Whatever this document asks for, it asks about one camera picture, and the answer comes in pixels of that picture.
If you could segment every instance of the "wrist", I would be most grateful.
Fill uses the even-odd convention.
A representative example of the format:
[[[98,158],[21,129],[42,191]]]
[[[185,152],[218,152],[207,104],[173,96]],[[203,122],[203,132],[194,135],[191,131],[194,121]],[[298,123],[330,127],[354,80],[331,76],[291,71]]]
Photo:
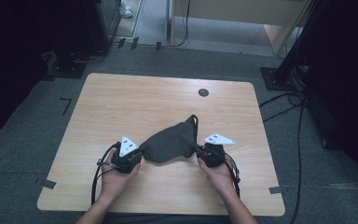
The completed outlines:
[[[237,194],[234,189],[234,186],[232,185],[225,185],[222,188],[216,189],[216,191],[221,197],[228,196],[233,193]]]
[[[112,206],[112,204],[115,201],[115,199],[116,199],[116,197],[100,194],[100,196],[98,197],[96,203],[99,204],[102,207],[106,207],[107,209],[109,209],[109,207]]]
[[[221,191],[218,191],[218,194],[220,198],[222,199],[223,203],[227,206],[228,204],[241,201],[241,199],[238,197],[237,192],[235,189],[223,189]]]

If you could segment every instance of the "black tape mark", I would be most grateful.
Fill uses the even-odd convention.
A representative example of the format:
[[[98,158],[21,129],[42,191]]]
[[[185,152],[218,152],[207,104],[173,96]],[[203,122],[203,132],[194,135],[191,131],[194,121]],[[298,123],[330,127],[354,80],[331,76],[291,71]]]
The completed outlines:
[[[45,188],[48,188],[48,189],[54,189],[56,187],[56,185],[57,185],[57,183],[54,182],[54,181],[47,180],[47,179],[41,179],[41,178],[37,178],[34,183],[37,186],[45,187]]]
[[[65,107],[65,109],[64,109],[63,112],[62,112],[62,114],[65,115],[66,111],[67,111],[68,108],[69,108],[69,105],[72,103],[72,99],[66,99],[66,98],[62,98],[62,97],[61,97],[60,100],[66,100],[66,101],[68,101],[68,104],[66,104],[66,107]]]
[[[161,49],[161,42],[157,42],[156,44],[156,50],[160,50]]]
[[[117,46],[117,48],[118,48],[118,49],[123,48],[124,43],[126,43],[126,38],[122,38],[122,39],[120,39],[120,42],[118,42],[118,46]]]
[[[131,49],[136,49],[136,45],[138,44],[139,37],[133,39]]]
[[[282,189],[281,187],[269,188],[269,193],[270,194],[282,193]]]

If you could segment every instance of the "black cable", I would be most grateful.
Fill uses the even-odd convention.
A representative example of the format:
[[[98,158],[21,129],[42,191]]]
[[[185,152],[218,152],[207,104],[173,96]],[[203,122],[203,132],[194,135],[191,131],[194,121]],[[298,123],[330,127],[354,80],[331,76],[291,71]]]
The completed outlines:
[[[275,118],[275,117],[278,117],[278,116],[280,116],[280,115],[282,115],[282,114],[286,114],[286,113],[289,112],[290,110],[292,110],[292,109],[294,109],[294,108],[296,108],[296,107],[299,107],[299,106],[300,106],[300,105],[293,105],[292,107],[287,108],[287,109],[285,109],[285,110],[279,112],[278,114],[275,114],[275,115],[273,115],[273,116],[271,116],[271,117],[269,117],[269,118],[267,118],[267,119],[263,119],[263,123],[267,122],[267,121],[270,120],[270,119],[273,119],[273,118]]]
[[[234,188],[235,188],[235,191],[237,192],[237,195],[238,197],[240,198],[240,193],[241,193],[241,190],[240,190],[240,186],[238,185],[241,181],[240,177],[239,177],[239,174],[240,174],[240,170],[238,170],[237,168],[237,164],[235,163],[235,161],[232,159],[232,157],[230,157],[227,153],[225,153],[225,155],[228,155],[230,157],[230,161],[233,162],[233,167],[231,168],[229,166],[229,164],[227,163],[226,161],[226,158],[222,158],[217,152],[213,151],[213,150],[210,150],[209,148],[206,148],[204,147],[203,149],[206,149],[207,151],[213,153],[215,156],[217,156],[220,160],[223,161],[223,163],[225,164],[225,166],[228,168],[228,171],[231,175],[231,179],[234,183]]]
[[[268,104],[268,103],[270,103],[270,102],[272,102],[272,101],[274,101],[276,99],[279,99],[279,98],[281,98],[281,97],[283,97],[285,95],[290,95],[290,94],[294,94],[294,93],[295,93],[295,91],[292,91],[292,92],[287,92],[287,93],[284,93],[284,94],[281,94],[281,95],[274,96],[271,99],[261,103],[258,107],[262,107],[263,105],[266,105],[266,104]]]
[[[301,105],[300,118],[298,119],[298,128],[297,128],[298,183],[297,183],[296,208],[295,208],[295,212],[293,213],[290,224],[295,223],[298,207],[300,205],[300,198],[301,198],[302,164],[301,164],[301,148],[300,148],[300,131],[301,131],[301,120],[302,120],[303,109],[304,109],[304,101],[303,104]]]
[[[116,143],[113,144],[110,148],[108,148],[108,149],[105,151],[105,153],[103,154],[103,157],[102,157],[101,159],[99,159],[98,161],[104,161],[105,158],[106,158],[106,156],[107,156],[107,154],[108,154],[113,148],[117,148],[117,146],[119,146],[119,144],[120,144],[119,142],[116,142]],[[101,166],[98,166],[97,172],[95,172],[94,180],[92,181],[91,205],[93,205],[93,204],[95,203],[95,191],[96,191],[96,189],[97,189],[97,181],[98,181],[98,178],[99,178],[101,175],[103,175],[103,174],[105,174],[105,173],[107,173],[107,172],[110,172],[110,171],[112,171],[112,170],[114,170],[114,169],[109,170],[109,171],[107,171],[107,172],[104,172],[104,173],[98,175],[98,173],[100,173],[100,170],[101,170]]]
[[[293,103],[293,101],[292,101],[292,97],[293,96],[295,96],[295,97],[297,97],[297,99],[299,100],[299,103]],[[289,98],[287,99],[288,101],[289,101],[289,103],[291,104],[291,105],[303,105],[304,104],[304,100],[303,99],[301,99],[301,97],[298,95],[298,94],[290,94],[289,95]]]
[[[180,44],[171,46],[171,47],[173,47],[173,48],[181,47],[182,45],[185,44],[185,42],[186,42],[187,39],[188,39],[188,15],[189,15],[189,13],[190,13],[190,2],[191,2],[191,0],[188,0],[187,13],[186,13],[186,27],[185,27],[185,28],[186,28],[186,34],[185,34],[185,37],[183,37],[183,40],[182,40],[182,42],[181,42]]]
[[[103,53],[99,58],[94,59],[94,60],[89,60],[89,61],[74,60],[74,63],[96,63],[96,62],[100,61],[101,58],[103,58],[104,55],[105,55],[105,53]]]
[[[294,67],[292,68],[291,75],[292,75],[292,77],[295,79],[295,81],[297,82],[297,84],[301,86],[302,89],[307,88],[307,84],[305,84],[305,83],[301,80],[301,77],[298,75],[297,66],[294,66]]]

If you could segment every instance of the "floor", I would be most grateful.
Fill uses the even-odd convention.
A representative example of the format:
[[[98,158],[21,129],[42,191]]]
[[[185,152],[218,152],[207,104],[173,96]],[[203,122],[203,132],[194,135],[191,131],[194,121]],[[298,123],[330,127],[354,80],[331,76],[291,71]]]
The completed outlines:
[[[197,31],[207,21],[190,19],[189,43],[173,49],[168,48],[166,36],[166,0],[143,1],[139,11],[138,21],[132,26],[134,35],[127,41],[139,37],[138,45],[142,46],[135,50],[112,46],[100,61],[87,65],[80,79],[55,78],[54,81],[39,82],[0,131],[0,223],[24,223],[27,220],[33,223],[75,223],[82,215],[81,212],[39,210],[36,203],[41,187],[35,181],[48,176],[87,74],[246,81],[255,86],[259,103],[281,94],[267,91],[260,76],[260,67],[277,67],[282,62],[282,57],[273,54],[262,25],[213,24],[216,27],[206,34]],[[295,39],[296,31],[288,48]],[[156,42],[162,42],[166,49],[156,51],[146,46],[155,46]],[[66,110],[68,103],[61,98],[73,99],[67,113],[62,111]],[[290,106],[286,98],[280,98],[263,106],[260,112],[265,119]],[[290,223],[296,209],[298,162],[302,161],[300,203],[295,223],[358,224],[358,164],[342,151],[322,148],[319,129],[307,108],[303,112],[299,135],[299,158],[296,141],[299,115],[297,108],[265,122],[286,213],[282,217],[256,217],[258,222]],[[128,221],[129,217],[125,217],[128,215],[108,216],[106,222],[112,220],[110,223],[174,223],[172,219],[159,221],[152,216],[138,216],[138,221]],[[180,218],[182,222],[175,223],[190,223],[183,218],[191,217]],[[193,223],[224,223],[216,217],[193,218]]]
[[[141,1],[141,4],[134,4],[134,2],[139,1]],[[138,44],[156,45],[157,42],[161,42],[162,46],[168,47],[170,45],[167,36],[167,0],[124,0],[123,2],[129,6],[135,6],[135,10],[139,11],[139,18],[122,18],[117,29],[117,40],[126,37],[127,42],[131,42],[133,38],[138,37]],[[185,18],[175,18],[175,24],[174,45],[178,45],[186,35]],[[279,55],[276,55],[269,43],[263,24],[189,18],[187,28],[188,39],[180,47],[183,49],[280,57],[287,54],[299,33],[298,28],[296,28],[285,48]]]

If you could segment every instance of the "shoe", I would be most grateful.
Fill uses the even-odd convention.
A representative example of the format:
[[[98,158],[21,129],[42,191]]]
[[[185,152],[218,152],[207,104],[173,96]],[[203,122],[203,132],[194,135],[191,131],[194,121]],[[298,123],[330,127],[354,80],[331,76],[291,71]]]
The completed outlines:
[[[125,8],[126,10],[132,12],[131,7],[127,6],[127,5],[126,5],[125,3],[123,3],[123,2],[121,3],[120,7]]]
[[[127,10],[127,9],[124,8],[124,7],[120,7],[120,8],[119,8],[119,11],[120,11],[120,16],[121,16],[122,18],[129,18],[129,17],[132,16],[132,12],[129,11],[129,10]]]

